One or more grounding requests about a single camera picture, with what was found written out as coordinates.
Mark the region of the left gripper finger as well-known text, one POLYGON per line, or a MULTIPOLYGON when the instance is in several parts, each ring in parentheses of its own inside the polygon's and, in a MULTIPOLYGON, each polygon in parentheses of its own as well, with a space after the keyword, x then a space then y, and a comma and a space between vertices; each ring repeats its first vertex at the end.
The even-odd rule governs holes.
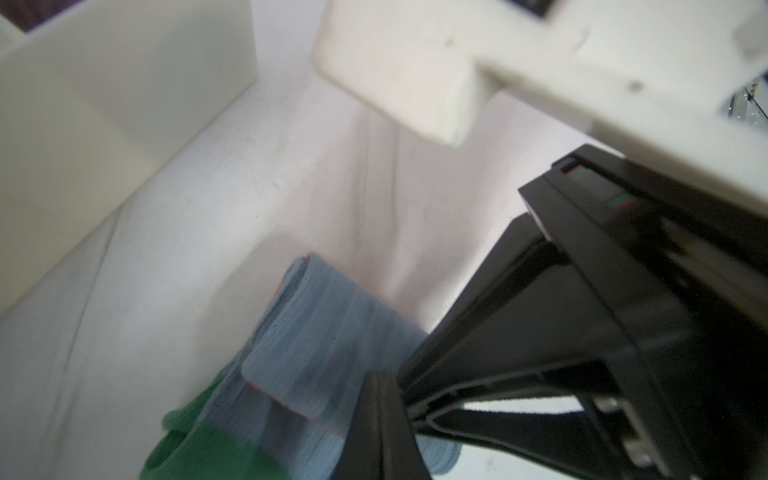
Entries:
POLYGON ((399 480, 430 477, 396 378, 369 372, 332 478, 399 480))

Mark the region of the blue orange green sock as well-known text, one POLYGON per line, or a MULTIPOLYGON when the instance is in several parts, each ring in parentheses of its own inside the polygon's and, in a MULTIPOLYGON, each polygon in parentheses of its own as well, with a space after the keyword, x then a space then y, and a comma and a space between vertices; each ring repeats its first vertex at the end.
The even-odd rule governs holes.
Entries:
POLYGON ((162 421, 144 479, 327 479, 365 375, 425 339, 321 256, 298 257, 212 383, 162 421))

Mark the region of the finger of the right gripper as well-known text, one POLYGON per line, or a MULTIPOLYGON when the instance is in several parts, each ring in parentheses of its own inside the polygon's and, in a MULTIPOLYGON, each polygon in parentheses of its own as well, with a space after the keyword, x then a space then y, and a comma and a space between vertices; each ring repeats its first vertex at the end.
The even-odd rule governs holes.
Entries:
POLYGON ((658 479, 660 462, 614 393, 573 396, 578 409, 557 413, 492 411, 469 405, 542 400, 546 392, 446 392, 413 398, 416 431, 516 455, 578 479, 658 479))

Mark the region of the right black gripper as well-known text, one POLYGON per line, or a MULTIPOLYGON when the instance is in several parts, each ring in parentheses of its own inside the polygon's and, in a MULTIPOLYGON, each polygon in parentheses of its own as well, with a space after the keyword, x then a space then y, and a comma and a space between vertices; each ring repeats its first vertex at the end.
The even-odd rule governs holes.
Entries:
POLYGON ((520 194, 549 241, 509 224, 401 369, 409 416, 505 382, 620 387, 672 477, 765 477, 766 219, 587 145, 520 194))

